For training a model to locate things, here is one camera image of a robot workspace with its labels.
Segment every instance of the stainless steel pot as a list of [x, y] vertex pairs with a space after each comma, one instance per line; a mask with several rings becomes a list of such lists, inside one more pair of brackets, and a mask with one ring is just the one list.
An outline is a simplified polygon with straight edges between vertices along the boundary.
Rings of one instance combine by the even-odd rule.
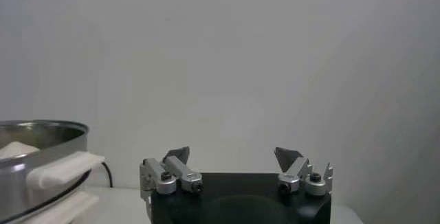
[[0, 160], [0, 223], [46, 207], [103, 161], [85, 152], [87, 126], [65, 121], [0, 122], [0, 148], [22, 142], [40, 151]]

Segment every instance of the white wall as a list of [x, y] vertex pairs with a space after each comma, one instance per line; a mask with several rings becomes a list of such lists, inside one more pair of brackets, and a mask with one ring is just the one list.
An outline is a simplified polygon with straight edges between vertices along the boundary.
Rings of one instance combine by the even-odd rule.
[[0, 0], [0, 119], [78, 120], [115, 184], [335, 168], [366, 223], [438, 223], [440, 0]]

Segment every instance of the white towel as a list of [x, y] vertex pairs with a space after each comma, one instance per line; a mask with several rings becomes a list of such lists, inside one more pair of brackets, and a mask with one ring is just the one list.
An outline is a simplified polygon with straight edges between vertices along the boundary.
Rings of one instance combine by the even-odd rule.
[[17, 155], [29, 154], [38, 151], [38, 148], [21, 142], [11, 142], [0, 148], [0, 159], [16, 157]]

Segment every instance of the table surface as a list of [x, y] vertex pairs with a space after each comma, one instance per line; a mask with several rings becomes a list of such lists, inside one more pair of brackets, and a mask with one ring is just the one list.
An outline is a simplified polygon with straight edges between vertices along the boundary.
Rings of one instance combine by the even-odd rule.
[[[140, 191], [86, 186], [84, 191], [99, 196], [99, 202], [84, 216], [89, 224], [150, 224]], [[356, 213], [343, 205], [334, 205], [331, 224], [362, 224]]]

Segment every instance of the screw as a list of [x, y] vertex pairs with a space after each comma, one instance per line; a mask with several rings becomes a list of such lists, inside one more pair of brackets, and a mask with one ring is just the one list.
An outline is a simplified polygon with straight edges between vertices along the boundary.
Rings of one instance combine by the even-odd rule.
[[321, 181], [321, 175], [319, 175], [318, 173], [313, 173], [310, 175], [310, 181], [314, 182], [314, 183], [318, 183]]
[[200, 194], [204, 191], [204, 185], [202, 183], [194, 183], [191, 188], [192, 192], [195, 194]]
[[165, 181], [165, 180], [168, 180], [168, 179], [171, 179], [171, 174], [168, 171], [163, 172], [160, 175], [160, 180]]
[[290, 185], [287, 183], [282, 183], [278, 187], [278, 192], [282, 195], [287, 195], [290, 193]]

